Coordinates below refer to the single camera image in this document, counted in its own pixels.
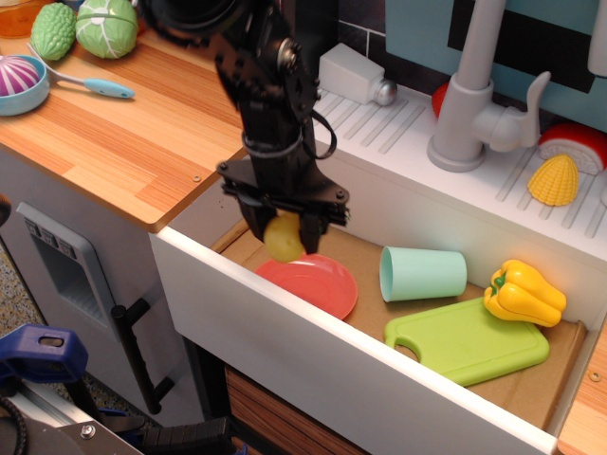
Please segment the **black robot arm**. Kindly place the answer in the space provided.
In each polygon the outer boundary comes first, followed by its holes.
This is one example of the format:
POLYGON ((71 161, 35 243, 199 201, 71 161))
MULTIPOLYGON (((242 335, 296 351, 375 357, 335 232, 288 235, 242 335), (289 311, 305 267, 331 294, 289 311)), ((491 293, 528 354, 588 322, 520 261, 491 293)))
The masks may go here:
POLYGON ((213 60, 226 94, 239 112, 248 159, 223 162, 223 190, 239 204, 256 238, 280 211, 299 217, 304 251, 314 253, 330 225, 345 226, 348 191, 317 163, 337 149, 316 148, 319 81, 273 1, 140 1, 146 25, 168 41, 213 60))

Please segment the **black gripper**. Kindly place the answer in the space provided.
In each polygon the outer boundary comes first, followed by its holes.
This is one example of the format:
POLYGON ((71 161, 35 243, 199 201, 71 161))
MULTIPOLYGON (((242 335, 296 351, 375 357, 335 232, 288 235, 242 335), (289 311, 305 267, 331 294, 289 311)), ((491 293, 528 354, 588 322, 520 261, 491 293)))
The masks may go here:
POLYGON ((223 190, 233 196, 252 234, 264 241, 279 210, 300 216, 300 240, 306 254, 319 249, 328 224, 348 220, 348 191, 325 176, 298 138, 284 148, 269 148, 243 139, 247 157, 225 161, 217 171, 223 190))

